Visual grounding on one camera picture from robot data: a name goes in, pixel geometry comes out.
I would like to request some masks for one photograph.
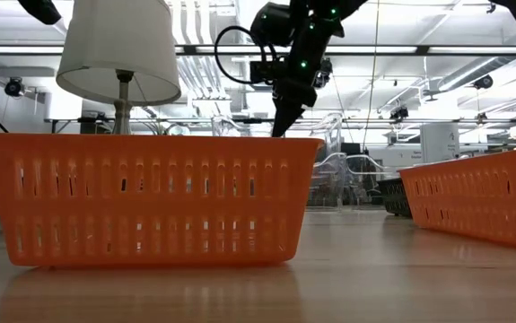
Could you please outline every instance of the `table surface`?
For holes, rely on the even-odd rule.
[[[298,254],[245,269],[12,266],[0,322],[516,322],[516,249],[382,211],[306,214]]]

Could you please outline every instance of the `lamp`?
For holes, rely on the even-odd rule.
[[[64,90],[114,104],[114,134],[130,133],[133,106],[181,96],[171,15],[162,0],[76,0],[57,74]]]

